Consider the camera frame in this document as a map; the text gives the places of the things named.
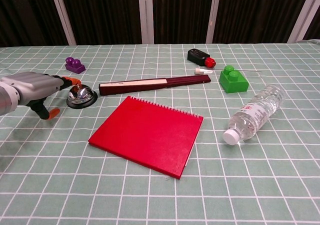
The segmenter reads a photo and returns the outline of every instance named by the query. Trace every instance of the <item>red cap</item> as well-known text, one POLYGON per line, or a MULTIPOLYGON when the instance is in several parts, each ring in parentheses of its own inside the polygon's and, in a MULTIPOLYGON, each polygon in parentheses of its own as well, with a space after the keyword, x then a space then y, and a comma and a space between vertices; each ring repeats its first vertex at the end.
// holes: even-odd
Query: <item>red cap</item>
POLYGON ((207 68, 213 68, 215 65, 216 65, 216 61, 211 58, 211 57, 207 57, 205 60, 204 60, 204 65, 207 67, 207 68))

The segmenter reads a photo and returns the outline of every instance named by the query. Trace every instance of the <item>bottle cap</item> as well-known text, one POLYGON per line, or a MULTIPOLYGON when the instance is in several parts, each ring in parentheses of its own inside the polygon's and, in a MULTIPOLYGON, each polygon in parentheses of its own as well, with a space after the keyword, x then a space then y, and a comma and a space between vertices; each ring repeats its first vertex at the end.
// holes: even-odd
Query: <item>bottle cap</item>
POLYGON ((216 65, 216 61, 211 58, 211 57, 207 57, 205 60, 204 60, 204 65, 207 67, 207 68, 213 68, 215 65, 216 65))
POLYGON ((239 142, 240 136, 235 130, 228 129, 224 132, 223 139, 227 144, 235 145, 239 142))

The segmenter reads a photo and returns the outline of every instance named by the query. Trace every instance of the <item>curtain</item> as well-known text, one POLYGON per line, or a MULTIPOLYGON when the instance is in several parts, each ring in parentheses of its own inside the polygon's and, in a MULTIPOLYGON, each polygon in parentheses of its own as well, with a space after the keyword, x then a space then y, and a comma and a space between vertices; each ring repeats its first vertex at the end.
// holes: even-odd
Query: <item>curtain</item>
POLYGON ((304 40, 320 39, 320 7, 315 13, 314 18, 310 23, 310 26, 306 31, 303 39, 304 40))
POLYGON ((64 0, 78 45, 141 44, 139 0, 64 0))
POLYGON ((0 0, 0 47, 67 45, 54 0, 0 0))
POLYGON ((206 43, 212 0, 153 0, 155 44, 206 43))
POLYGON ((286 43, 305 0, 219 0, 213 43, 286 43))

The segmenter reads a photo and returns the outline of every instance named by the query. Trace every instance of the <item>purple toy block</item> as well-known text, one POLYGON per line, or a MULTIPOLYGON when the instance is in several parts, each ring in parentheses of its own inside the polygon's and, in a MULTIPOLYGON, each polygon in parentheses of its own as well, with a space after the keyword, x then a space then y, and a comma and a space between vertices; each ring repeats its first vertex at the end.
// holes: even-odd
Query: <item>purple toy block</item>
POLYGON ((79 59, 74 59, 73 57, 67 57, 65 59, 65 68, 73 73, 80 74, 84 70, 86 70, 86 67, 81 64, 79 59))

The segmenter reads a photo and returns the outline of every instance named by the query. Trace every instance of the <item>green toy block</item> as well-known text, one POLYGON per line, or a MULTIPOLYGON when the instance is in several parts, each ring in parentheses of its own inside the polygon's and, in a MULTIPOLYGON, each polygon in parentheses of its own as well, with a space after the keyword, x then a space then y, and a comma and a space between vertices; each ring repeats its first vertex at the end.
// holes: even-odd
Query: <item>green toy block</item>
POLYGON ((219 83, 227 94, 246 92, 249 87, 247 79, 231 65, 225 66, 221 71, 219 83))

